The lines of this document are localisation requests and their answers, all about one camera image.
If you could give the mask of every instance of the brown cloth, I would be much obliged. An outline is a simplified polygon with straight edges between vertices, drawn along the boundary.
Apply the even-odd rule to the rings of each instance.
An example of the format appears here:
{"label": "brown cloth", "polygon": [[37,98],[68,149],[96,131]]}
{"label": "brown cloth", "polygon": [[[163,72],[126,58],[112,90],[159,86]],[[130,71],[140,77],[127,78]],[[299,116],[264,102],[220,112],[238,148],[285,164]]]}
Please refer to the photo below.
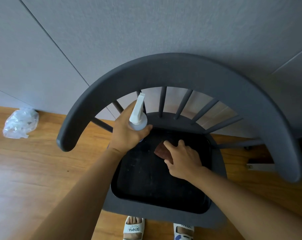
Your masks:
{"label": "brown cloth", "polygon": [[163,141],[156,147],[154,154],[162,159],[168,159],[170,163],[173,164],[173,158],[170,151],[165,147]]}

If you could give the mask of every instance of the wooden floor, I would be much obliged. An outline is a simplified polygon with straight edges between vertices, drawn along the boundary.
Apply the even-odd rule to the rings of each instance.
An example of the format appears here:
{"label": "wooden floor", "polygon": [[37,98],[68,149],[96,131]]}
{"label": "wooden floor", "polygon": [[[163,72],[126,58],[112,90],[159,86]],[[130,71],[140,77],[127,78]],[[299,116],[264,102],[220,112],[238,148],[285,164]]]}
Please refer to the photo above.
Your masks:
{"label": "wooden floor", "polygon": [[[0,107],[0,240],[28,239],[41,221],[93,164],[109,143],[110,133],[89,124],[77,146],[62,152],[55,139],[65,116],[40,113],[40,121],[28,139],[2,136],[7,117],[14,111]],[[215,135],[218,142],[241,138]],[[251,151],[223,149],[228,177],[302,216],[302,182],[289,184],[275,173],[248,171],[249,158],[268,157],[261,146]],[[126,216],[103,211],[93,239],[120,240]],[[147,220],[144,240],[173,239],[169,222]],[[218,230],[197,228],[195,239],[242,239],[228,222]]]}

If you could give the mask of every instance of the spray bottle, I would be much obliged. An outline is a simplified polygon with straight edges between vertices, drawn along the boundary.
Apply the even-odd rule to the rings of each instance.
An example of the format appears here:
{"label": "spray bottle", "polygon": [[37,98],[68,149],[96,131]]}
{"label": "spray bottle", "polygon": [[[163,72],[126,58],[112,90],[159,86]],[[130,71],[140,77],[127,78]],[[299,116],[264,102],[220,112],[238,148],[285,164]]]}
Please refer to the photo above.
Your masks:
{"label": "spray bottle", "polygon": [[129,125],[135,131],[140,131],[144,129],[146,127],[146,124],[148,123],[148,118],[146,117],[146,114],[143,113],[144,97],[145,94],[141,92],[137,97],[137,102],[129,118]]}

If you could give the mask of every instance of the white slipper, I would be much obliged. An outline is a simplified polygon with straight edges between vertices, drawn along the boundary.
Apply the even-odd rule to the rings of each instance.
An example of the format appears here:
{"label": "white slipper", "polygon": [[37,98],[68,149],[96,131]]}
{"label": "white slipper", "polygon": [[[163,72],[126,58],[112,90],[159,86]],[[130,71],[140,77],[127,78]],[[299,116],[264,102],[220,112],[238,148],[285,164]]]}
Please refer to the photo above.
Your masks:
{"label": "white slipper", "polygon": [[123,233],[141,233],[141,239],[143,238],[143,233],[144,233],[144,225],[145,221],[144,218],[142,218],[142,222],[139,224],[127,224],[127,221],[130,217],[128,216],[127,219],[125,220],[125,225],[124,225],[124,230]]}
{"label": "white slipper", "polygon": [[174,240],[193,240],[192,236],[189,236],[188,234],[181,234],[177,232],[177,227],[182,227],[188,230],[193,231],[194,233],[194,226],[186,226],[186,225],[181,225],[181,224],[176,224],[173,223],[173,228],[174,228]]}

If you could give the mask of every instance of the transparent plastic bag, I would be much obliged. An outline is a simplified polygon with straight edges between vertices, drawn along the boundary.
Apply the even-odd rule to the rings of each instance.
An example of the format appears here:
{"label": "transparent plastic bag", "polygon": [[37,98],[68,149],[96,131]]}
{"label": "transparent plastic bag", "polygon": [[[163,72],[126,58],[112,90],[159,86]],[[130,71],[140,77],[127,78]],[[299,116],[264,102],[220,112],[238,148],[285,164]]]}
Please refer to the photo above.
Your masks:
{"label": "transparent plastic bag", "polygon": [[3,136],[19,139],[28,138],[27,133],[33,131],[39,121],[39,114],[32,108],[21,108],[12,113],[5,121]]}

